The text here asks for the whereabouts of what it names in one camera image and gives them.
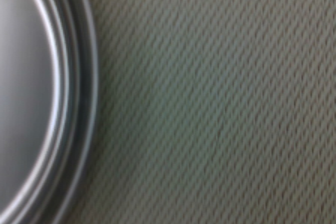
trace round metal object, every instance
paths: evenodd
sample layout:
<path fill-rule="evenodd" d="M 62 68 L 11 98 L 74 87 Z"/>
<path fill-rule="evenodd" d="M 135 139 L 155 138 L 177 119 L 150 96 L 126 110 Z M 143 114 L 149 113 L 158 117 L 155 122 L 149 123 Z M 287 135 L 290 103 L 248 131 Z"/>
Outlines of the round metal object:
<path fill-rule="evenodd" d="M 59 223 L 96 119 L 87 0 L 2 0 L 0 33 L 0 224 Z"/>

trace textured gray surface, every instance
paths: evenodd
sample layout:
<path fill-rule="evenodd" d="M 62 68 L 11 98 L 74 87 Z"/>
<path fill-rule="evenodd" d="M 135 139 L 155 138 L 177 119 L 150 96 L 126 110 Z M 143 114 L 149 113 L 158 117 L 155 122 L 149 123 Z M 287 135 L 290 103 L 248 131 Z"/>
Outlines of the textured gray surface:
<path fill-rule="evenodd" d="M 92 3 L 101 122 L 66 223 L 333 223 L 335 1 Z"/>

